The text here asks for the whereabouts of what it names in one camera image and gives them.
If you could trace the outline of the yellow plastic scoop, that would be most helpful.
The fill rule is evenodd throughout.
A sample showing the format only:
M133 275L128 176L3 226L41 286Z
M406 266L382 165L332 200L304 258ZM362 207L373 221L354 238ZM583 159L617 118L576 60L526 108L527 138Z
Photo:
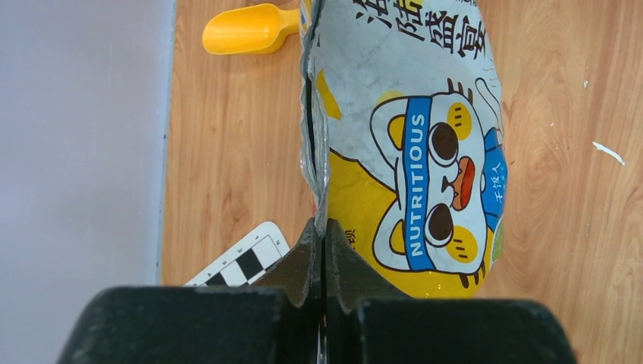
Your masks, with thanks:
M300 29L300 10L270 3L224 11L202 32L202 46L213 55L267 55Z

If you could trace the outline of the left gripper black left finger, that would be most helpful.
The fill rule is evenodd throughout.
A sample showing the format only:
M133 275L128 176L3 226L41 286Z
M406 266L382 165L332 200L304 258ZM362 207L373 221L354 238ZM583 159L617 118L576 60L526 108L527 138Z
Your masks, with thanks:
M111 287L85 306L60 363L315 363L318 231L240 287Z

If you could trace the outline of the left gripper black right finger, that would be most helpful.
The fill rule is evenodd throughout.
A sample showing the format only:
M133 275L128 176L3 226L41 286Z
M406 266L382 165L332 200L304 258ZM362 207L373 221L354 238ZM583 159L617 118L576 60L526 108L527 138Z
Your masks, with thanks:
M555 315L532 300L416 299L395 288L327 223L328 363L574 363Z

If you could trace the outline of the pet food bag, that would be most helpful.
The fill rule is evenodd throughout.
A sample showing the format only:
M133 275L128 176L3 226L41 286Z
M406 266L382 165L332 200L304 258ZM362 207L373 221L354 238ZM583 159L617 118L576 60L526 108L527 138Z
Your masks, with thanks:
M302 1L302 167L417 298L473 297L503 249L501 86L477 1Z

